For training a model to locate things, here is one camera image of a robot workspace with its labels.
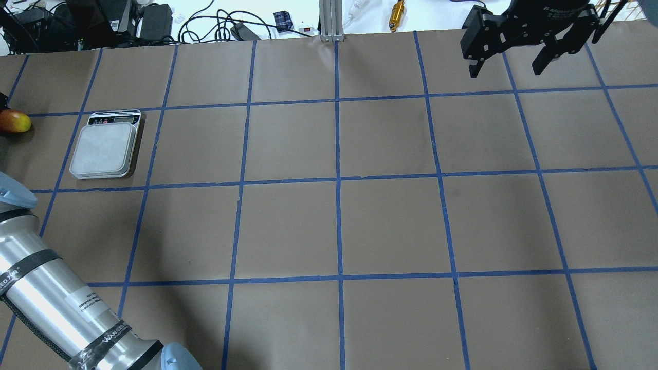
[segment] grid square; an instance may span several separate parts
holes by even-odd
[[[247,42],[179,46],[167,105],[246,103],[250,60]]]
[[[562,268],[537,175],[447,177],[444,184],[460,271]]]
[[[143,192],[59,193],[43,239],[86,282],[123,281]]]
[[[336,183],[246,186],[236,277],[335,275]]]
[[[450,271],[436,178],[342,182],[345,274]]]
[[[658,265],[658,215],[637,171],[544,179],[569,267]]]
[[[92,189],[92,188],[123,188],[130,186],[144,186],[146,185],[146,177],[149,172],[149,165],[151,164],[151,154],[153,152],[153,142],[155,141],[155,133],[158,129],[158,122],[160,121],[160,112],[142,112],[142,128],[138,134],[139,149],[133,155],[134,170],[129,177],[125,178],[88,178],[85,180],[78,180],[71,175],[71,161],[73,160],[73,153],[78,145],[78,138],[80,131],[89,121],[89,115],[82,116],[80,125],[76,133],[76,137],[71,147],[71,153],[66,162],[64,175],[59,184],[60,189]]]
[[[589,369],[563,275],[471,277],[459,290],[473,369]]]
[[[181,343],[202,368],[219,369],[227,297],[228,285],[131,286],[123,318],[140,337]]]
[[[173,46],[103,50],[85,110],[162,107]]]
[[[251,51],[252,44],[244,44]],[[251,100],[332,99],[334,64],[334,43],[320,38],[258,41]]]
[[[336,177],[334,103],[252,107],[245,180]]]
[[[152,184],[240,181],[247,109],[167,111]]]
[[[338,328],[337,282],[238,284],[228,369],[338,369]]]
[[[97,287],[92,289],[116,312],[121,299],[121,288]],[[14,329],[11,331],[2,368],[70,370],[66,362],[37,338],[19,319],[16,319]]]
[[[8,139],[3,171],[28,189],[53,189],[77,116],[34,117],[32,129]]]
[[[340,103],[342,176],[436,173],[423,99]]]
[[[14,83],[20,72],[20,67],[25,61],[25,55],[8,55],[0,57],[0,92],[9,96],[11,89],[14,88]]]
[[[27,114],[78,112],[98,51],[30,55],[11,107]]]
[[[645,165],[658,165],[658,89],[609,90],[630,142]]]
[[[520,95],[543,169],[635,165],[601,91]]]
[[[600,87],[592,61],[585,49],[577,54],[564,54],[552,61],[541,75],[535,76],[532,61],[544,45],[513,47],[505,52],[517,89]]]
[[[348,280],[347,369],[464,369],[451,279]]]
[[[422,94],[411,32],[349,35],[338,43],[340,97]]]
[[[441,171],[534,169],[514,95],[430,100]]]
[[[658,30],[648,21],[615,22],[590,49],[608,86],[658,83],[658,63],[647,62],[655,59]]]
[[[418,33],[429,93],[512,90],[503,57],[488,59],[478,78],[468,73],[468,61],[459,40],[464,30],[423,31]]]
[[[655,367],[658,273],[577,274],[571,279],[597,368]]]
[[[229,278],[237,186],[152,189],[132,281]]]

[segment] electronic device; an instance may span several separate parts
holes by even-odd
[[[69,172],[78,179],[125,177],[137,150],[141,112],[101,111],[80,130]]]
[[[171,36],[172,11],[167,4],[152,4],[142,8],[139,36],[146,40],[162,40]]]
[[[313,36],[315,35],[317,29],[312,24],[306,24],[304,22],[300,22],[299,25],[297,26],[297,31],[301,32],[302,34]]]
[[[135,36],[135,0],[66,0],[66,4],[87,47],[114,47],[122,42],[121,36]]]
[[[501,15],[473,5],[461,39],[470,76],[477,77],[485,60],[510,47],[544,44],[532,62],[534,74],[539,75],[561,55],[579,52],[592,34],[592,43],[597,43],[627,2],[620,0],[607,18],[611,0],[607,0],[600,16],[588,0],[512,0]],[[564,31],[566,34],[558,40]]]
[[[257,34],[254,34],[244,23],[238,22],[231,27],[231,34],[240,41],[260,40]]]
[[[58,6],[55,12],[33,7],[14,14],[14,21],[21,31],[27,32],[26,40],[5,32],[4,39],[13,53],[55,53],[78,50],[78,30],[66,6]]]
[[[287,11],[274,13],[274,24],[276,25],[276,31],[278,33],[287,32],[293,28],[290,13]]]

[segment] blue tape grid line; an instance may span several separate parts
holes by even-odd
[[[642,166],[643,169],[658,169],[658,165]],[[571,168],[571,169],[542,169],[542,173],[570,173],[570,172],[603,172],[603,171],[636,171],[636,166],[621,167],[594,167]],[[496,176],[508,174],[536,174],[537,170],[509,170],[509,171],[467,171],[467,172],[448,172],[441,173],[442,177],[454,176]],[[341,176],[341,181],[360,181],[360,180],[393,180],[401,178],[433,178],[437,177],[436,173],[416,173],[416,174],[382,174],[372,176]],[[335,177],[318,177],[318,178],[285,178],[280,180],[251,180],[245,181],[245,186],[267,185],[267,184],[296,184],[301,182],[334,182]],[[159,184],[149,185],[149,189],[171,189],[171,188],[210,188],[215,186],[239,186],[239,181],[229,182],[192,182],[187,184]],[[129,192],[133,190],[144,190],[145,186],[126,186],[122,188],[88,188],[88,189],[59,189],[58,193],[84,193],[84,192]],[[50,194],[52,189],[33,189],[33,193]]]
[[[158,150],[158,141],[160,140],[160,131],[162,130],[163,119],[165,118],[165,108],[167,99],[169,99],[169,90],[171,88],[171,81],[174,77],[174,67],[176,66],[176,58],[178,56],[178,45],[174,46],[174,54],[171,60],[171,67],[169,70],[169,76],[167,78],[166,88],[164,90],[163,105],[160,108],[160,119],[158,120],[158,127],[155,131],[155,139],[153,141],[153,149],[151,150],[151,160],[149,162],[149,171],[146,174],[146,185],[143,187],[144,194],[141,199],[141,205],[139,207],[139,215],[137,218],[137,225],[135,226],[135,235],[132,240],[132,247],[130,249],[130,257],[128,258],[128,266],[126,268],[126,277],[124,279],[123,289],[121,290],[121,300],[119,301],[119,307],[117,315],[121,317],[123,315],[124,306],[126,304],[126,295],[128,294],[128,283],[130,282],[130,275],[132,274],[132,265],[135,261],[135,254],[137,252],[137,245],[139,242],[139,232],[141,231],[141,223],[144,217],[144,210],[146,208],[146,202],[149,197],[149,185],[151,183],[151,174],[153,173],[153,163],[155,162],[155,154]]]
[[[623,89],[649,89],[658,88],[658,84],[642,84],[642,85],[620,85],[620,86],[606,86],[606,90],[623,90]],[[591,90],[603,90],[602,87],[582,87],[582,88],[551,88],[551,89],[526,89],[517,90],[521,93],[549,93],[549,92],[582,92]],[[451,92],[451,93],[429,93],[429,97],[447,97],[447,96],[472,96],[472,95],[496,95],[514,93],[513,90],[492,90],[482,92]],[[256,105],[287,105],[287,104],[313,104],[313,103],[330,103],[333,101],[367,101],[367,100],[389,100],[389,99],[419,99],[423,98],[424,94],[412,95],[383,95],[383,96],[365,96],[365,97],[336,97],[332,99],[306,99],[306,100],[288,100],[288,101],[260,101],[250,102],[250,106]],[[226,108],[226,107],[246,107],[247,103],[225,103],[225,104],[201,104],[201,105],[179,105],[173,107],[166,107],[165,111],[177,111],[180,109],[205,109],[205,108]],[[140,111],[160,111],[160,107],[136,107]],[[83,111],[83,115],[90,115],[93,111]],[[68,116],[77,115],[78,112],[56,112],[56,113],[32,113],[30,117],[54,117],[54,116]]]
[[[466,370],[470,370],[470,358],[468,356],[468,344],[466,340],[466,328],[464,325],[464,315],[461,308],[461,295],[459,293],[459,273],[457,272],[457,262],[455,260],[455,250],[453,248],[452,233],[450,231],[450,220],[448,217],[447,205],[445,204],[445,191],[443,188],[443,175],[441,172],[441,163],[439,161],[438,151],[436,149],[436,137],[434,135],[434,120],[432,119],[432,107],[430,105],[430,94],[427,88],[427,77],[425,75],[425,65],[422,61],[422,52],[418,42],[418,33],[413,32],[414,42],[416,43],[416,52],[418,53],[418,63],[420,65],[420,75],[422,77],[422,88],[425,97],[425,107],[427,109],[427,121],[429,123],[430,139],[432,140],[432,154],[434,155],[434,165],[436,166],[439,195],[441,197],[441,209],[443,212],[443,223],[445,226],[445,237],[447,238],[448,254],[450,256],[450,269],[453,278],[453,289],[455,292],[455,306],[457,308],[457,322],[459,324],[459,336],[461,338],[461,348],[464,356],[464,365]]]
[[[570,274],[609,274],[609,273],[647,273],[658,272],[658,266],[637,267],[594,267],[585,269],[569,269]],[[563,275],[564,269],[551,270],[509,270],[509,271],[461,271],[459,277],[521,277],[542,275]],[[393,280],[405,278],[453,278],[452,272],[446,273],[403,273],[403,274],[361,274],[361,275],[313,275],[298,277],[270,277],[270,278],[217,278],[199,280],[156,280],[131,281],[130,286],[186,286],[186,285],[226,285],[226,284],[272,284],[277,282],[305,282],[305,281],[339,281],[339,280]],[[89,286],[121,287],[118,282],[90,282]]]
[[[26,55],[25,58],[23,58],[23,63],[20,66],[20,70],[18,70],[18,74],[16,75],[16,80],[14,81],[14,85],[11,87],[11,91],[7,96],[7,103],[11,101],[12,96],[14,96],[14,92],[16,92],[16,88],[18,87],[18,81],[20,81],[20,77],[23,75],[23,70],[25,70],[25,66],[28,64],[29,58],[30,58],[29,55]]]
[[[590,50],[590,46],[587,44],[585,44],[585,50],[587,51],[587,54],[590,56],[590,60],[592,62],[592,66],[594,67],[594,71],[596,72],[596,76],[599,78],[599,82],[601,82],[601,88],[603,89],[605,98],[608,100],[608,104],[610,105],[610,110],[612,110],[613,115],[615,116],[615,120],[617,121],[619,130],[624,136],[624,140],[626,140],[626,145],[628,146],[628,150],[630,150],[630,153],[633,156],[633,160],[635,161],[635,165],[637,166],[636,168],[640,172],[640,176],[642,177],[642,181],[644,182],[644,186],[647,188],[647,192],[649,193],[649,198],[651,199],[651,203],[653,204],[653,209],[656,211],[656,213],[658,213],[658,202],[656,202],[655,194],[651,189],[651,185],[649,185],[649,180],[647,179],[647,175],[644,173],[644,169],[642,168],[642,164],[640,163],[640,158],[638,157],[638,154],[635,152],[633,145],[630,143],[630,137],[628,136],[628,133],[624,128],[624,124],[622,123],[621,118],[617,113],[617,109],[613,104],[613,100],[610,97],[610,93],[608,92],[608,87],[605,85],[605,82],[603,81],[603,77],[601,75],[601,71],[599,70],[599,66],[596,65],[596,60],[594,60],[594,54],[592,54],[592,50]]]
[[[101,65],[101,57],[103,56],[103,50],[100,49],[98,51],[98,57],[96,58],[96,64],[94,65],[93,72],[91,74],[91,78],[89,79],[89,84],[87,85],[87,91],[85,92],[84,99],[82,101],[82,106],[80,107],[80,111],[78,111],[78,118],[76,120],[76,125],[73,128],[73,132],[71,133],[71,139],[68,141],[68,147],[66,149],[66,153],[64,154],[64,159],[62,161],[62,167],[59,170],[59,175],[57,177],[57,181],[55,182],[55,187],[52,191],[52,195],[50,197],[50,202],[48,203],[48,209],[46,210],[45,216],[43,217],[43,222],[41,224],[41,230],[39,231],[39,236],[43,237],[43,232],[45,231],[45,227],[48,223],[48,219],[50,218],[50,212],[53,210],[53,204],[55,202],[55,197],[57,197],[57,192],[59,190],[59,184],[62,181],[62,177],[64,175],[64,170],[66,168],[66,162],[68,161],[68,156],[71,153],[71,148],[73,147],[73,141],[76,137],[76,133],[78,132],[78,127],[80,126],[80,120],[82,119],[82,111],[84,111],[85,105],[87,105],[87,100],[89,99],[89,94],[91,93],[91,87],[93,86],[93,81],[96,79],[96,73],[98,72],[98,68]],[[13,91],[16,89],[18,85],[18,81],[20,80],[20,77],[23,74],[23,70],[25,69],[25,66],[27,65],[27,60],[28,57],[25,57],[25,60],[23,61],[23,65],[20,69],[20,72],[18,73],[18,77],[16,78],[16,82],[14,83],[14,88],[12,89]],[[3,343],[3,347],[0,350],[0,363],[2,363],[2,360],[5,357],[5,351],[7,350],[7,344],[9,343],[9,338],[11,336],[11,332],[14,328],[14,322],[16,321],[16,315],[12,315],[12,321],[11,325],[9,328],[7,328],[7,333],[5,335],[5,341]]]
[[[335,96],[334,103],[336,110],[334,118],[336,120],[336,246],[338,255],[338,276],[343,276],[343,221],[341,214],[340,190],[342,186],[342,177],[340,174],[340,73],[338,62],[338,41],[334,41],[334,83]],[[338,324],[340,339],[340,369],[345,370],[345,294],[343,293],[343,279],[338,280]]]
[[[238,260],[238,240],[240,236],[240,215],[242,213],[242,197],[245,186],[245,168],[247,166],[247,145],[249,143],[249,117],[251,116],[251,94],[253,91],[253,70],[256,63],[256,40],[251,46],[251,66],[249,67],[249,91],[247,93],[247,118],[245,119],[245,133],[242,142],[242,163],[240,165],[240,184],[238,188],[238,206],[236,207],[236,227],[233,234],[233,254],[231,257],[231,281],[228,285],[228,299],[226,302],[226,321],[224,327],[224,350],[222,351],[222,370],[228,364],[228,344],[231,333],[231,316],[233,312],[233,294],[236,277],[236,263]]]
[[[548,211],[549,218],[551,220],[551,225],[553,227],[553,233],[555,235],[555,242],[557,244],[557,249],[562,261],[563,272],[567,279],[567,286],[569,287],[569,293],[571,295],[571,302],[574,306],[574,312],[576,314],[576,320],[578,322],[578,328],[580,329],[580,336],[582,337],[583,346],[585,347],[585,353],[587,354],[587,360],[590,364],[590,370],[596,370],[596,364],[594,363],[594,357],[592,355],[592,349],[590,348],[590,341],[587,337],[587,332],[585,330],[585,324],[582,320],[582,315],[580,313],[580,306],[578,305],[578,298],[576,297],[576,290],[574,289],[573,281],[571,280],[571,274],[569,273],[569,264],[567,263],[567,257],[565,255],[565,250],[562,246],[562,239],[560,238],[560,232],[557,229],[557,222],[555,221],[555,215],[553,214],[553,207],[551,206],[551,200],[548,196],[548,190],[546,188],[546,183],[544,182],[544,175],[542,174],[542,168],[537,157],[537,151],[535,150],[534,144],[532,143],[532,136],[530,135],[530,128],[528,127],[528,121],[526,120],[526,115],[523,111],[523,106],[521,105],[521,100],[519,98],[519,93],[516,91],[517,86],[514,82],[514,76],[512,75],[512,70],[509,66],[509,61],[507,60],[507,55],[503,53],[503,62],[505,63],[505,68],[507,69],[507,75],[509,76],[509,81],[512,85],[512,90],[514,90],[514,98],[517,102],[517,107],[519,108],[519,114],[521,117],[521,122],[523,123],[523,130],[526,133],[528,139],[528,145],[530,146],[530,152],[532,153],[532,160],[535,164],[537,170],[537,177],[539,178],[540,186],[542,187],[542,193],[544,194],[544,201],[546,203],[546,209]]]

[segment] table surface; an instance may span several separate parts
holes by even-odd
[[[477,79],[462,33],[1,57],[34,122],[2,169],[141,337],[204,369],[654,369],[658,30]],[[72,178],[88,114],[133,108],[134,174]],[[66,369],[5,307],[0,332],[3,369]]]

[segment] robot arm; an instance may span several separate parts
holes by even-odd
[[[601,16],[588,0],[512,0],[501,15],[474,5],[464,22],[466,33],[461,39],[470,76],[477,77],[484,61],[510,47],[544,44],[532,62],[534,74],[539,75],[562,54],[579,52],[592,34],[592,42],[598,42],[627,2],[621,0],[603,23],[609,1]],[[556,37],[567,29],[564,37]]]

